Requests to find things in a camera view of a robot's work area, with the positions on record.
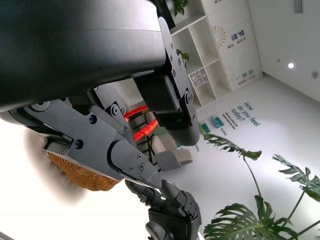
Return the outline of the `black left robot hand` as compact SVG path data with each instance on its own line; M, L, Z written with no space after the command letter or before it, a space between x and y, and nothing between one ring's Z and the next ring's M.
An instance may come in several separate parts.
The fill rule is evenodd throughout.
M136 147L114 82L133 79L160 126L199 140L191 86L153 0L3 0L0 116L45 136L43 148L103 176L160 189Z

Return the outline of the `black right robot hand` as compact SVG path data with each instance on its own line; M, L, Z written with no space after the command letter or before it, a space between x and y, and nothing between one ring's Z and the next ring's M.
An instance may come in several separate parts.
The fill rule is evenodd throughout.
M202 224L200 207L187 191L163 179L159 190L131 181L128 189L149 206L145 228L149 240L198 240Z

